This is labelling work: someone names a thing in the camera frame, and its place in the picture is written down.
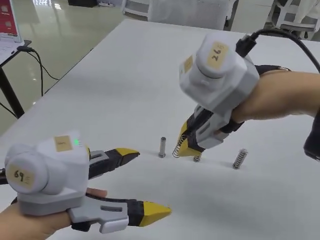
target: human hand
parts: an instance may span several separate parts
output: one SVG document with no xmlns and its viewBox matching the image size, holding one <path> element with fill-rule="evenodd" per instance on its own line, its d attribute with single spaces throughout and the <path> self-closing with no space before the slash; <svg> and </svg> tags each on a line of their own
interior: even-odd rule
<svg viewBox="0 0 320 240">
<path fill-rule="evenodd" d="M 320 74 L 274 70 L 263 74 L 232 119 L 267 120 L 288 115 L 315 116 L 320 106 Z"/>
<path fill-rule="evenodd" d="M 88 188 L 87 193 L 97 197 L 106 197 L 107 191 Z M 56 231 L 67 228 L 71 220 L 67 212 L 47 216 L 28 216 L 13 204 L 0 213 L 0 231 L 6 240 L 45 240 Z"/>
</svg>

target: sticker label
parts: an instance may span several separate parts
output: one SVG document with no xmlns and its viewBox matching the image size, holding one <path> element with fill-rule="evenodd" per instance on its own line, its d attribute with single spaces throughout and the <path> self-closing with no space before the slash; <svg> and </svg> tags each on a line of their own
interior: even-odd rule
<svg viewBox="0 0 320 240">
<path fill-rule="evenodd" d="M 5 173 L 6 178 L 21 187 L 31 189 L 35 182 L 35 174 L 24 170 L 14 164 L 11 164 L 9 170 Z"/>
<path fill-rule="evenodd" d="M 192 55 L 187 59 L 185 60 L 184 62 L 184 73 L 186 74 L 192 67 L 192 65 L 194 64 L 194 60 L 193 60 L 193 57 Z"/>
<path fill-rule="evenodd" d="M 70 136 L 56 136 L 54 137 L 54 142 L 57 152 L 70 151 L 73 149 Z"/>
<path fill-rule="evenodd" d="M 206 64 L 210 67 L 219 70 L 224 62 L 226 55 L 229 51 L 229 47 L 222 42 L 215 41 L 210 50 Z"/>
</svg>

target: floor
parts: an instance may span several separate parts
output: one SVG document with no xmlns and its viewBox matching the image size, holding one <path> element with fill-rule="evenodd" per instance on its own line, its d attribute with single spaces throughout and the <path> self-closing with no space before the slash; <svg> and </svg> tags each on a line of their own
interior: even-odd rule
<svg viewBox="0 0 320 240">
<path fill-rule="evenodd" d="M 69 6 L 67 0 L 12 1 L 23 38 L 32 41 L 30 46 L 38 51 L 43 65 L 58 79 L 125 18 L 117 7 Z M 320 42 L 320 32 L 313 39 Z M 37 104 L 41 97 L 39 64 L 28 54 L 20 53 L 5 65 L 4 71 L 25 111 Z M 44 90 L 55 82 L 45 74 Z M 8 106 L 2 92 L 0 102 Z M 0 107 L 0 136 L 15 121 Z"/>
</svg>

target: black cable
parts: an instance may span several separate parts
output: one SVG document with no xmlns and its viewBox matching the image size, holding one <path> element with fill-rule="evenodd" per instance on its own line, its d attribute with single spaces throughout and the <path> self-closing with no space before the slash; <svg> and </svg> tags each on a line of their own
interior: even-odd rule
<svg viewBox="0 0 320 240">
<path fill-rule="evenodd" d="M 32 55 L 30 52 L 27 52 L 27 54 L 29 54 L 30 56 L 32 56 L 39 64 L 40 64 L 40 61 L 38 60 L 38 58 L 36 58 L 34 55 Z M 42 65 L 43 69 L 45 70 L 46 74 L 48 74 L 48 76 L 54 80 L 57 80 L 57 81 L 60 81 L 59 78 L 55 78 L 53 77 L 49 72 L 48 70 L 46 69 L 46 67 L 44 65 Z"/>
<path fill-rule="evenodd" d="M 32 47 L 28 47 L 28 46 L 19 46 L 18 48 L 18 51 L 21 51 L 21 52 L 25 52 L 27 54 L 30 54 L 32 57 L 34 57 L 36 59 L 36 61 L 39 63 L 40 65 L 40 77 L 41 77 L 41 97 L 44 96 L 44 69 L 46 71 L 46 73 L 53 79 L 59 81 L 58 78 L 55 78 L 55 77 L 52 77 L 51 74 L 48 72 L 48 70 L 44 67 L 44 65 L 42 64 L 41 62 L 41 57 L 39 55 L 39 53 L 34 50 Z"/>
<path fill-rule="evenodd" d="M 8 184 L 7 178 L 6 178 L 6 169 L 0 168 L 0 185 L 6 185 Z"/>
<path fill-rule="evenodd" d="M 317 61 L 317 59 L 315 58 L 315 56 L 307 48 L 307 46 L 300 39 L 298 39 L 297 36 L 295 36 L 289 32 L 280 30 L 280 29 L 275 29 L 275 28 L 274 29 L 261 29 L 261 30 L 258 30 L 256 32 L 252 33 L 251 35 L 246 35 L 243 39 L 240 39 L 237 42 L 235 51 L 241 57 L 245 57 L 255 47 L 255 45 L 257 44 L 256 39 L 262 34 L 275 34 L 278 36 L 283 36 L 283 37 L 295 42 L 304 51 L 304 53 L 309 57 L 311 62 L 314 64 L 314 66 L 316 67 L 316 69 L 320 73 L 320 64 Z"/>
<path fill-rule="evenodd" d="M 16 119 L 18 119 L 17 116 L 14 114 L 14 112 L 11 111 L 9 108 L 7 108 L 5 105 L 3 105 L 1 102 L 0 102 L 0 106 L 3 107 L 5 110 L 7 110 L 9 113 L 11 113 Z"/>
<path fill-rule="evenodd" d="M 295 35 L 293 35 L 289 32 L 286 32 L 286 31 L 282 31 L 280 29 L 261 29 L 259 31 L 254 32 L 251 36 L 254 40 L 256 40 L 258 38 L 258 36 L 261 34 L 277 34 L 277 35 L 281 35 L 283 37 L 286 37 L 286 38 L 292 40 L 304 51 L 304 53 L 308 56 L 308 58 L 311 60 L 311 62 L 314 64 L 314 66 L 316 67 L 316 69 L 320 73 L 319 62 L 317 61 L 315 56 L 310 52 L 309 48 L 307 48 L 307 46 L 300 39 L 298 39 Z"/>
<path fill-rule="evenodd" d="M 41 58 L 40 58 L 40 55 L 39 53 L 33 49 L 32 51 L 33 53 L 36 54 L 36 56 L 38 57 L 38 62 L 40 64 L 40 78 L 41 78 L 41 97 L 44 96 L 44 69 L 43 69 L 43 65 L 42 65 L 42 62 L 41 62 Z"/>
</svg>

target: table surface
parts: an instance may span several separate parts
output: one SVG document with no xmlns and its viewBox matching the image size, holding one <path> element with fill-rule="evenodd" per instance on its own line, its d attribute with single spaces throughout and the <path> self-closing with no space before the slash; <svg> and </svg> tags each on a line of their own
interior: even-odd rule
<svg viewBox="0 0 320 240">
<path fill-rule="evenodd" d="M 179 88 L 179 65 L 208 29 L 125 20 L 79 62 L 1 138 L 0 159 L 14 143 L 78 129 L 91 150 L 125 147 L 141 156 L 90 181 L 111 198 L 136 198 L 172 207 L 172 215 L 145 228 L 107 236 L 64 229 L 53 240 L 311 240 L 320 235 L 320 164 L 304 155 L 313 119 L 291 116 L 249 121 L 200 163 L 173 158 L 180 127 L 196 104 Z M 221 32 L 236 42 L 243 36 Z M 261 36 L 250 56 L 257 65 L 316 72 L 284 38 Z M 305 42 L 320 59 L 320 43 Z M 166 157 L 157 157 L 160 138 Z M 239 149 L 249 155 L 240 170 Z M 15 196 L 1 187 L 0 208 Z"/>
</svg>

